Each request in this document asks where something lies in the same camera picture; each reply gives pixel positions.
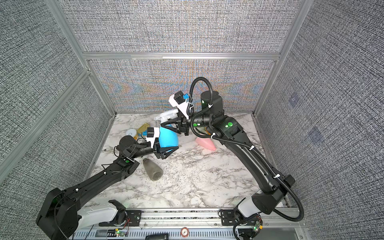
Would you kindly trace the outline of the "white translucent spray nozzle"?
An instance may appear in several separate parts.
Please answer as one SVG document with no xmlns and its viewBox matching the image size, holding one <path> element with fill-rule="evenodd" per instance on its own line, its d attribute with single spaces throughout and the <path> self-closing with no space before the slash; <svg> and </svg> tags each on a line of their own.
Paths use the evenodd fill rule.
<svg viewBox="0 0 384 240">
<path fill-rule="evenodd" d="M 171 119 L 177 118 L 178 112 L 179 112 L 178 109 L 169 110 L 169 111 L 163 112 L 163 113 L 159 114 L 158 116 L 154 117 L 154 120 L 158 121 L 162 124 L 162 123 L 165 123 Z"/>
</svg>

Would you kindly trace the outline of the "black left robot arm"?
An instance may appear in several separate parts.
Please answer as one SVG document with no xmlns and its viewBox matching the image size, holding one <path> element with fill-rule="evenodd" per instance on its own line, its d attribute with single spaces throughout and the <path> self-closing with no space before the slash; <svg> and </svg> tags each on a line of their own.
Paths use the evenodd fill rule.
<svg viewBox="0 0 384 240">
<path fill-rule="evenodd" d="M 162 148 L 158 140 L 154 143 L 138 143 L 131 136 L 124 136 L 117 145 L 119 155 L 116 160 L 98 174 L 82 183 L 65 190 L 51 190 L 37 216 L 37 226 L 51 240 L 67 240 L 77 229 L 103 222 L 121 225 L 126 220 L 125 207 L 116 200 L 100 210 L 82 211 L 82 207 L 111 185 L 131 176 L 139 162 L 135 158 L 154 154 L 158 159 L 166 159 L 179 147 Z"/>
</svg>

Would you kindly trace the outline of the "pink plastic spray bottle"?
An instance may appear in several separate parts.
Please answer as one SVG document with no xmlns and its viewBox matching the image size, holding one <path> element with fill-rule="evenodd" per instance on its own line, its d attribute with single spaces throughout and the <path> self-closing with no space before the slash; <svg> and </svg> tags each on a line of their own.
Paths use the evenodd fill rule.
<svg viewBox="0 0 384 240">
<path fill-rule="evenodd" d="M 213 141 L 210 138 L 199 138 L 197 137 L 195 142 L 201 146 L 202 148 L 209 150 L 209 151 L 215 151 L 217 148 Z"/>
</svg>

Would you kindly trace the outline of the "blue plastic spray bottle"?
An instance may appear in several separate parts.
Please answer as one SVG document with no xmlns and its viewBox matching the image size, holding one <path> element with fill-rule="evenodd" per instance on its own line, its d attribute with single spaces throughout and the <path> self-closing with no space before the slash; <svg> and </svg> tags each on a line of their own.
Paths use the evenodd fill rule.
<svg viewBox="0 0 384 240">
<path fill-rule="evenodd" d="M 161 148 L 178 147 L 178 134 L 169 129 L 160 127 L 159 143 Z"/>
</svg>

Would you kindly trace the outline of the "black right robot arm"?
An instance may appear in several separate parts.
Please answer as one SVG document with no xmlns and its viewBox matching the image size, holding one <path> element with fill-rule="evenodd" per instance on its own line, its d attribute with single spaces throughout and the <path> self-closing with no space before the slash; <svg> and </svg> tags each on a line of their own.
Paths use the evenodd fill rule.
<svg viewBox="0 0 384 240">
<path fill-rule="evenodd" d="M 225 114 L 223 99 L 217 91 L 201 94 L 202 110 L 193 112 L 192 96 L 181 91 L 169 98 L 176 108 L 175 114 L 166 117 L 161 126 L 178 134 L 189 132 L 202 139 L 213 139 L 226 146 L 252 174 L 259 191 L 242 200 L 236 207 L 241 218 L 249 218 L 256 213 L 276 213 L 280 217 L 297 222 L 303 217 L 303 206 L 291 187 L 295 179 L 275 169 L 260 151 L 252 144 L 244 128 L 232 117 Z M 277 205 L 287 195 L 291 195 L 299 207 L 299 215 L 290 217 L 277 210 Z"/>
</svg>

